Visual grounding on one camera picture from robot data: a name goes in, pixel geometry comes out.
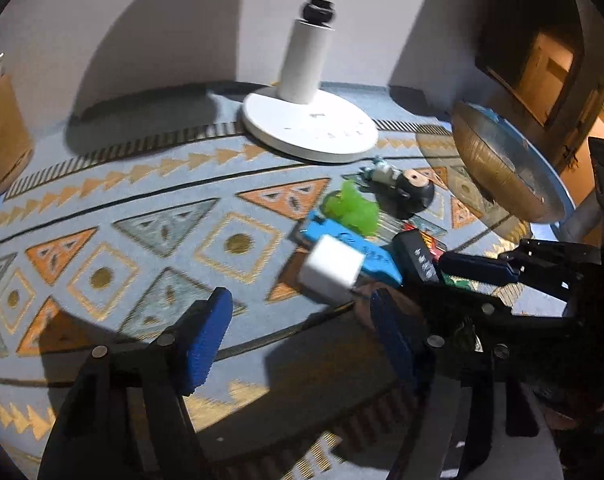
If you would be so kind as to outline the small red packet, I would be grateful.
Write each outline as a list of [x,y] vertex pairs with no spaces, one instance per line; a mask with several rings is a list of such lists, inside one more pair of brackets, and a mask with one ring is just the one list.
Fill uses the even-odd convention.
[[424,231],[419,231],[419,233],[424,240],[424,244],[426,244],[434,258],[437,259],[440,255],[444,254],[444,252],[447,252],[446,245],[440,240],[437,240],[435,237]]

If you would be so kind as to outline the black rectangular box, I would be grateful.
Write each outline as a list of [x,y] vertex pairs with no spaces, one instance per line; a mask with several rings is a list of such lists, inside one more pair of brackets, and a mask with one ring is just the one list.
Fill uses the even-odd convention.
[[418,230],[396,234],[391,240],[391,249],[404,285],[441,281],[433,255]]

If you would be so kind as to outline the blue toy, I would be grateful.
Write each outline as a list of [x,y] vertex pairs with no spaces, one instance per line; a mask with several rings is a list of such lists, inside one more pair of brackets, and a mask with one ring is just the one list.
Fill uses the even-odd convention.
[[335,238],[364,256],[362,271],[367,276],[392,287],[402,284],[402,275],[387,248],[365,240],[337,221],[324,217],[318,210],[312,210],[308,214],[299,233],[308,246],[315,245],[323,236]]

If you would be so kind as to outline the white charger cube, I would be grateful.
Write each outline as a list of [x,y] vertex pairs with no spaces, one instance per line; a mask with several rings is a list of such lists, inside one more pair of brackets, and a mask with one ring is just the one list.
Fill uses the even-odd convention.
[[322,235],[306,256],[298,274],[299,283],[330,304],[352,299],[365,255],[330,235]]

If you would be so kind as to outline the black-haired figurine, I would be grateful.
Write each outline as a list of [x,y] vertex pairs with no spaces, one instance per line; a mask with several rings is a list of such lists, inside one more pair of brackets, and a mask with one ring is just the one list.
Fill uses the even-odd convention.
[[426,210],[434,200],[434,183],[421,172],[409,168],[402,170],[381,157],[375,157],[369,166],[360,170],[367,184],[383,188],[406,214]]

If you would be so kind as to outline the green translucent toy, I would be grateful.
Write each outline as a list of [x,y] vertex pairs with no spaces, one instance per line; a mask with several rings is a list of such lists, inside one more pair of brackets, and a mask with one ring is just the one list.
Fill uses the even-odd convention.
[[379,206],[366,200],[357,185],[344,181],[338,192],[328,195],[320,206],[326,218],[338,222],[360,236],[373,236],[378,228]]

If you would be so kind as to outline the amber ribbed glass bowl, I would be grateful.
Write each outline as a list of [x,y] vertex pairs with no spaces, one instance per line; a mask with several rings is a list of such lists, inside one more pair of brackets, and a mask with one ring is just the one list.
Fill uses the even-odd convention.
[[554,167],[494,110],[459,101],[451,116],[453,138],[467,171],[501,207],[532,223],[563,222],[575,210]]

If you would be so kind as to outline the grey cylindrical speaker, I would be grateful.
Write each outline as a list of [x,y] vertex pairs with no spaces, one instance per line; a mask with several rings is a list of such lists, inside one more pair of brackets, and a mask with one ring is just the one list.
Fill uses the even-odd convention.
[[602,210],[594,191],[560,224],[558,237],[564,242],[602,246]]

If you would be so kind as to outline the patterned blue table mat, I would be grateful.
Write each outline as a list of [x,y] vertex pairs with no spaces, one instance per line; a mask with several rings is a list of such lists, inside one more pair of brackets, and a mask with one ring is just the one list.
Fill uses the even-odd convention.
[[346,302],[296,278],[301,226],[360,163],[244,131],[247,87],[133,96],[37,144],[0,197],[0,449],[33,479],[92,344],[146,344],[217,287],[234,317],[186,399],[223,479],[382,479],[409,409]]

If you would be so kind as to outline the white desk lamp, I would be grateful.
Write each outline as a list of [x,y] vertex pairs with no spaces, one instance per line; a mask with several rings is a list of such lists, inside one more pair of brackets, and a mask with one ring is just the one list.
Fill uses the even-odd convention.
[[246,96],[247,132],[282,154],[310,162],[354,162],[378,141],[364,110],[320,88],[334,29],[334,0],[308,0],[294,21],[279,79]]

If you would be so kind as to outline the cork pen holder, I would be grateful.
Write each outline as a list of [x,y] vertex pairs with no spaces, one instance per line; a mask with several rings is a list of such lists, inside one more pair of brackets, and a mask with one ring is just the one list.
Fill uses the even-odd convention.
[[9,75],[0,78],[0,195],[29,165],[34,142],[20,112]]

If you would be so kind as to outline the black wall television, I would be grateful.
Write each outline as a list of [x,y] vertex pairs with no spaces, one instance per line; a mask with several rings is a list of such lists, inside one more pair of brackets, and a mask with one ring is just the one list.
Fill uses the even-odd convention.
[[604,18],[592,0],[491,0],[476,65],[508,93],[520,128],[560,134],[604,88]]

